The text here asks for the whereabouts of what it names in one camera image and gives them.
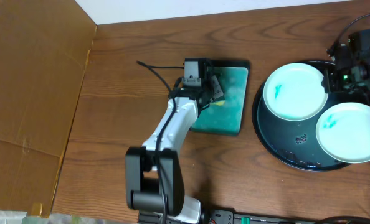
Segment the green yellow scrub sponge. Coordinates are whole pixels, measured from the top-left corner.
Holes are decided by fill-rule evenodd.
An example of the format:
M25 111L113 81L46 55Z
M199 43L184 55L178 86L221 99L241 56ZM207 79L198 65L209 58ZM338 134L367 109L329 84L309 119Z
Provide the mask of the green yellow scrub sponge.
M213 102L212 104L213 104L213 105L217 105L217 106L222 106L224 103L225 103L225 101L224 101L224 100L220 100L220 101L215 101L215 102Z

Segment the mint plate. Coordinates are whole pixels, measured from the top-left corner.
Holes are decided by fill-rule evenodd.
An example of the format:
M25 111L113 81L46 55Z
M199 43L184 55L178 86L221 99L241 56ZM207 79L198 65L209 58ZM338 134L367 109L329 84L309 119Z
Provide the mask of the mint plate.
M267 78L263 87L265 106L276 117L286 121L312 118L327 102L322 87L323 74L305 63L289 63Z
M346 163L370 161L370 106L340 103L327 109L316 124L322 150Z

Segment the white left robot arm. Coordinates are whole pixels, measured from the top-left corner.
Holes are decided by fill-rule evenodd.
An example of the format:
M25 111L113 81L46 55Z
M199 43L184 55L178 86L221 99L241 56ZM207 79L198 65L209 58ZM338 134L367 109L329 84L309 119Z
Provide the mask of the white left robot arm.
M179 152L201 110L197 90L173 89L154 133L142 146L127 150L126 202L130 209L157 214L159 223L199 223L202 205L185 194Z

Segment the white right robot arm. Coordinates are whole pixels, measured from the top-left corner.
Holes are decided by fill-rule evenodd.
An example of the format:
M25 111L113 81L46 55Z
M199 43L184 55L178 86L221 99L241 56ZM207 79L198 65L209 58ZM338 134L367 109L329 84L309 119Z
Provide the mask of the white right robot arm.
M330 50L334 69L325 72L321 82L325 93L370 91L370 48L352 51L341 44Z

